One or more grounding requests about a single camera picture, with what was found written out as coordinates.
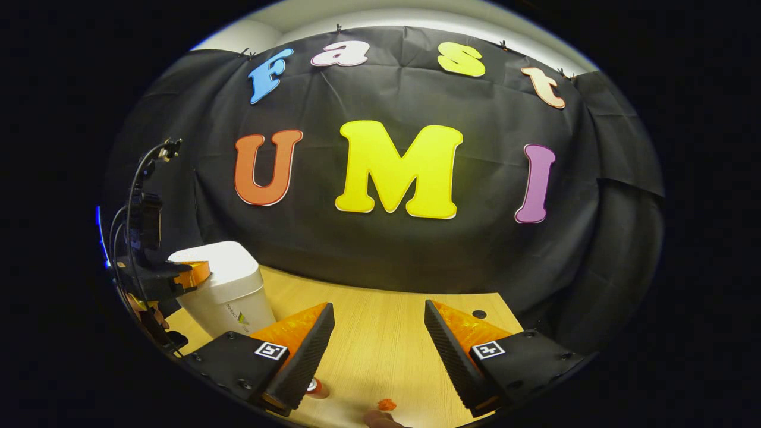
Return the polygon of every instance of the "yellow letter m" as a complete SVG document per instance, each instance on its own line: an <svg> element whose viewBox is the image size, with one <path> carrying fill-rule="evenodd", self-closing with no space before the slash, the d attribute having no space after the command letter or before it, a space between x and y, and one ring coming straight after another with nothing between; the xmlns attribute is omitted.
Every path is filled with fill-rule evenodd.
<svg viewBox="0 0 761 428"><path fill-rule="evenodd" d="M349 160L343 195L336 198L341 211L370 212L375 201L368 196L368 177L386 212L394 212L412 182L415 196L406 204L415 217L451 219L457 214L452 203L454 151L463 142L460 131L439 125L421 129L404 157L386 128L373 120L356 120L341 126L349 140Z"/></svg>

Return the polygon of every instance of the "small bottle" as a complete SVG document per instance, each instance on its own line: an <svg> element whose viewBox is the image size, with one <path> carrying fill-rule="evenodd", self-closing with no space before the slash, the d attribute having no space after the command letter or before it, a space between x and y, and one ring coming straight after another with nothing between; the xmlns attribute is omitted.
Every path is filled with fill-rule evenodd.
<svg viewBox="0 0 761 428"><path fill-rule="evenodd" d="M327 398L328 395L330 395L328 388L325 388L325 385L316 378L312 378L312 382L310 382L309 388L307 388L307 397L322 400L323 398Z"/></svg>

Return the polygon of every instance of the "blue light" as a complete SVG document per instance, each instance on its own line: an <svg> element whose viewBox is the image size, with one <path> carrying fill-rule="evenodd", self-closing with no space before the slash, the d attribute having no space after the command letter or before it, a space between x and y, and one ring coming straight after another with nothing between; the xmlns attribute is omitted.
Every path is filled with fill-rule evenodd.
<svg viewBox="0 0 761 428"><path fill-rule="evenodd" d="M111 262L108 261L108 252L106 251L106 243L103 242L103 226L100 222L100 205L97 208L97 228L100 231L100 245L103 247L103 255L106 257L106 269L111 267Z"/></svg>

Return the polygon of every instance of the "wooden table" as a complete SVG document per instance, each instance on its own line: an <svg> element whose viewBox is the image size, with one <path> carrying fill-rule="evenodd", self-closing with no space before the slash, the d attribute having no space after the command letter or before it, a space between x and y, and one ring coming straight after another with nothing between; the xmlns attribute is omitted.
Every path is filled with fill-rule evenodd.
<svg viewBox="0 0 761 428"><path fill-rule="evenodd" d="M322 302L333 303L336 326L315 377L330 390L323 400L304 397L289 420L317 428L366 428L365 411L392 399L394 419L412 428L449 428L476 419L463 406L423 323L425 300L472 313L512 333L522 331L499 294L433 295L388 292L322 283L261 266L275 319ZM181 351L197 350L211 337L185 309L167 321L187 336Z"/></svg>

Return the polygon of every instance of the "white container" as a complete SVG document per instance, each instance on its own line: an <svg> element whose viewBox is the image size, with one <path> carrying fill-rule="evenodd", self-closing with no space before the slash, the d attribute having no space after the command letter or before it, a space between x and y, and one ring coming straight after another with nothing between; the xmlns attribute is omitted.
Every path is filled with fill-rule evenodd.
<svg viewBox="0 0 761 428"><path fill-rule="evenodd" d="M212 275L177 301L209 336L217 338L228 331L248 336L275 323L259 264L242 245L217 242L169 256L172 262L204 260Z"/></svg>

